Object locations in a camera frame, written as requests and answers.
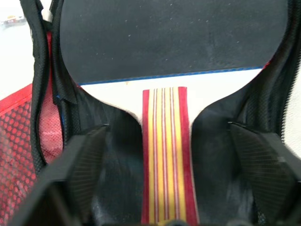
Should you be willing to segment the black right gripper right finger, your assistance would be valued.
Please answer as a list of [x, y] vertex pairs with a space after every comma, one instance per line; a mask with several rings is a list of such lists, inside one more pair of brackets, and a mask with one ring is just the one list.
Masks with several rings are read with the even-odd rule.
[[271, 132], [231, 122], [230, 132], [256, 205], [275, 226], [301, 224], [301, 161]]

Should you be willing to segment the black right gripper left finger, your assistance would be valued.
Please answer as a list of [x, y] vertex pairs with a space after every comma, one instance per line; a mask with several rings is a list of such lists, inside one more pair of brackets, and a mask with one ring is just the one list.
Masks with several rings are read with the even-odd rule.
[[73, 136], [60, 157], [40, 173], [11, 226], [83, 226], [102, 167], [108, 126]]

